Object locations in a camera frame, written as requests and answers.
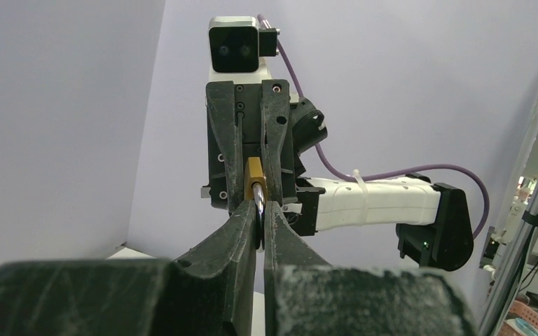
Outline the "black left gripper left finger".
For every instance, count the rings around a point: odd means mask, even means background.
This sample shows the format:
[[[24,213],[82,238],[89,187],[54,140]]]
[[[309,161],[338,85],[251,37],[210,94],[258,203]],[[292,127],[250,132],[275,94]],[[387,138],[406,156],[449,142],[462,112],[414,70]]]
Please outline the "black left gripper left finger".
[[[0,266],[0,335],[250,335],[256,206],[176,260]]]

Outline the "brass padlock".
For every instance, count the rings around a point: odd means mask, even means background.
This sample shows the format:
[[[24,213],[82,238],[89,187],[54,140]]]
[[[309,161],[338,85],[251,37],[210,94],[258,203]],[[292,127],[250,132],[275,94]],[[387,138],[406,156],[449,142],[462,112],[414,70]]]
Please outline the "brass padlock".
[[[260,157],[248,157],[244,167],[244,198],[256,207],[255,240],[258,251],[264,249],[266,178]]]

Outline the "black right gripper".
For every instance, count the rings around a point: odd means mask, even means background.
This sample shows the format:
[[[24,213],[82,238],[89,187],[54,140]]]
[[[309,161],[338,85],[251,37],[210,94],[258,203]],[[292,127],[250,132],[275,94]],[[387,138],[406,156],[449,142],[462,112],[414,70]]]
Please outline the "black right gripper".
[[[212,206],[231,213],[238,208],[249,157],[261,159],[267,200],[280,205],[297,202],[287,81],[209,82],[205,93]]]

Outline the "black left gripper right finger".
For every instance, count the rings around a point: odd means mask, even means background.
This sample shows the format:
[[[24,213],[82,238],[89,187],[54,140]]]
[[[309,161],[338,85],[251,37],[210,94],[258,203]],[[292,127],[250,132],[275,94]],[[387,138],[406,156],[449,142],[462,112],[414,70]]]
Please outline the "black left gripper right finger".
[[[437,269],[357,269],[323,259],[277,202],[264,210],[267,335],[475,335],[460,289]]]

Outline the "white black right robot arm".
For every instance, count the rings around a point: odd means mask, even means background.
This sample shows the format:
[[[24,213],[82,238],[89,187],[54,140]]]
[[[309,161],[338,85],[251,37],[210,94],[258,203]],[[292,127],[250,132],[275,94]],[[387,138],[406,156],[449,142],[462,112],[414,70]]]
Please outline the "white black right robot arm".
[[[268,223],[276,202],[300,236],[348,226],[393,224],[402,258],[455,271],[470,259],[474,240],[463,190],[418,173],[364,181],[310,178],[301,154],[324,140],[324,114],[289,94],[285,80],[205,88],[209,193],[213,207],[234,212],[243,201]]]

